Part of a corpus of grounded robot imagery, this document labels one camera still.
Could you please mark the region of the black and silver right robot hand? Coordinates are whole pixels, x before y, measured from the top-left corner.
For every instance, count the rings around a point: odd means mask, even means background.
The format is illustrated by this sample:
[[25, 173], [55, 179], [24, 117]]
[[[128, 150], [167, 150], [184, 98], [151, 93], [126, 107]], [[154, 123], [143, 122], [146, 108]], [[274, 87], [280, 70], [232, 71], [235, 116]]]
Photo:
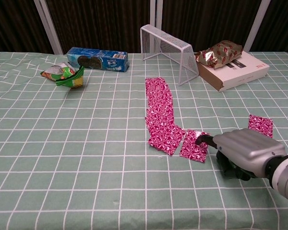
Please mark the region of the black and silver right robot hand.
[[217, 149], [216, 159], [224, 177], [244, 181], [266, 178], [268, 162], [287, 155], [282, 143], [248, 128], [215, 136], [201, 134], [195, 144], [204, 143]]

